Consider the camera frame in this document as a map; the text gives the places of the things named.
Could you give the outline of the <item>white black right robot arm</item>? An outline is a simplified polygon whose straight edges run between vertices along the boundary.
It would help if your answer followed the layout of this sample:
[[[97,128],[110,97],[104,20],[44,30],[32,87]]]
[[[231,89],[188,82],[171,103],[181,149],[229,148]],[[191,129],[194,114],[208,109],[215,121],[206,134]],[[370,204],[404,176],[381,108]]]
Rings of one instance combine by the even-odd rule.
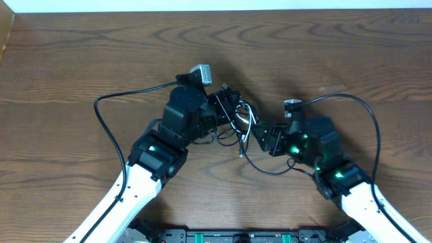
[[[261,149],[287,155],[311,167],[317,190],[350,220],[330,231],[327,242],[426,242],[386,200],[370,176],[342,151],[340,135],[328,117],[297,117],[290,124],[252,126]]]

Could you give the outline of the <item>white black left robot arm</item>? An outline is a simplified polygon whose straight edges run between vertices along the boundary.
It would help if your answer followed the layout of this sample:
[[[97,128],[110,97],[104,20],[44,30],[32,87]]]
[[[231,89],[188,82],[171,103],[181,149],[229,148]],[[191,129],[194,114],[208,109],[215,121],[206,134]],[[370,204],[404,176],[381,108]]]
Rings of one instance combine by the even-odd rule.
[[[202,85],[174,88],[157,130],[133,144],[123,172],[67,242],[116,242],[185,164],[187,147],[217,127],[235,123],[240,99],[240,92],[227,86],[213,94]]]

